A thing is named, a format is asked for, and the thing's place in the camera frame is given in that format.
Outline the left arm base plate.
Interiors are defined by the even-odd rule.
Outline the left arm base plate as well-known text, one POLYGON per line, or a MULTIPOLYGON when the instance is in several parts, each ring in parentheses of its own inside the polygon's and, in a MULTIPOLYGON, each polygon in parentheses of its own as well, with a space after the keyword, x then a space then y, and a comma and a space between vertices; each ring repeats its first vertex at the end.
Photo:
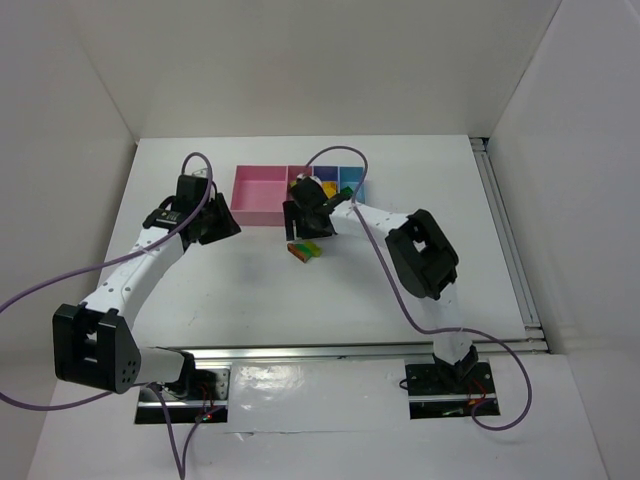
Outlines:
MULTIPOLYGON (((187 389, 176 385, 161 384, 158 387, 173 424, 223 424, 228 421, 228 398, 231 369, 228 366, 197 369, 187 389)), ((139 391, 136 425, 159 425, 165 423, 162 405, 158 396, 148 387, 139 391)))

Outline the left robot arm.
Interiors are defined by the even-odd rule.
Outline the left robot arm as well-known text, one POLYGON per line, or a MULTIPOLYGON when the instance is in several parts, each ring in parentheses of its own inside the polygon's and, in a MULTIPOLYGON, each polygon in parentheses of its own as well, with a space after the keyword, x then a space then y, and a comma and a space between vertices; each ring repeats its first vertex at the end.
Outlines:
POLYGON ((214 182, 180 175, 175 194, 144 220, 128 259, 79 304, 63 304, 54 313, 57 378, 118 394, 136 384, 157 383, 179 398, 188 396, 202 378, 193 355, 138 346, 134 322, 191 245, 211 244, 240 231, 214 182))

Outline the lime curved brick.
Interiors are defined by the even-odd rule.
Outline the lime curved brick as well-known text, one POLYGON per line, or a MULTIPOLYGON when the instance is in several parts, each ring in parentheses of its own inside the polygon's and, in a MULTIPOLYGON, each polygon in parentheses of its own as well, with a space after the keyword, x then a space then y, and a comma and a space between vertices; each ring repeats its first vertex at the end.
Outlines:
POLYGON ((315 258, 320 257, 323 254, 322 248, 316 245, 314 242, 306 241, 304 245, 311 252, 311 255, 315 258))

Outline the brown long plate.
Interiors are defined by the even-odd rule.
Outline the brown long plate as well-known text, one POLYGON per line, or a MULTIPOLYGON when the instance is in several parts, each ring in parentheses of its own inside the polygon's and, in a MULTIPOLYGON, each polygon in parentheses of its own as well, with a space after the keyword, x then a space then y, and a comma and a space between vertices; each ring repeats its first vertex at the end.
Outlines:
POLYGON ((303 263, 308 262, 313 257, 311 251, 303 244, 288 243, 287 251, 303 263))

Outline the dark green plate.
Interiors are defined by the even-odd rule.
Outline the dark green plate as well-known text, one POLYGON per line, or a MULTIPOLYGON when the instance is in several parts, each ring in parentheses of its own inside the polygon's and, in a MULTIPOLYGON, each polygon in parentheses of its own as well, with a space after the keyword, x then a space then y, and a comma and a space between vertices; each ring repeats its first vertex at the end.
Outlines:
POLYGON ((353 190, 350 187, 346 186, 340 190, 339 195, 343 199, 349 200, 353 196, 353 190))

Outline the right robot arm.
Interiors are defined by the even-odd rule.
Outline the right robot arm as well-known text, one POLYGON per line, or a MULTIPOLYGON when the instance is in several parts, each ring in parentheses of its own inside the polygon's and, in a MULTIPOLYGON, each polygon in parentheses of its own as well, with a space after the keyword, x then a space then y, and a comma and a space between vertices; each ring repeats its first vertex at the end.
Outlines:
POLYGON ((432 322, 430 328, 410 323, 433 335, 433 358, 440 381, 454 388, 478 362, 478 353, 464 320, 457 295, 459 257, 435 218, 426 210, 392 213, 358 202, 345 188, 326 195, 312 176, 299 175, 288 187, 283 203, 288 240, 350 235, 370 240, 380 261, 387 251, 391 263, 383 265, 392 291, 416 298, 432 322))

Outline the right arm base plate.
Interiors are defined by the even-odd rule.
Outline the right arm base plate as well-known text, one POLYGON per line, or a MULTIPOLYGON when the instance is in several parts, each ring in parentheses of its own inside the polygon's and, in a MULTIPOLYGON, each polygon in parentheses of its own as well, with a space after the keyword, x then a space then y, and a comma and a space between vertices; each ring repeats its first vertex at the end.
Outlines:
POLYGON ((434 364, 407 364, 405 378, 398 382, 398 386, 408 394, 412 420, 470 417, 474 407, 478 407, 477 417, 500 414, 488 362, 478 363, 455 386, 445 385, 434 364))

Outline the dark green rounded brick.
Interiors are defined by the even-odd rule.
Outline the dark green rounded brick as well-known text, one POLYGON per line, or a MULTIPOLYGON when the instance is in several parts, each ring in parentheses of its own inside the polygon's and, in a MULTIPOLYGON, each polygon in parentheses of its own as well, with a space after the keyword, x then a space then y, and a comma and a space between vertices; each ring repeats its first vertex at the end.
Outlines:
POLYGON ((299 258, 304 263, 306 263, 311 258, 313 258, 313 256, 311 255, 311 252, 305 247, 304 244, 294 243, 293 246, 295 247, 296 257, 299 258))

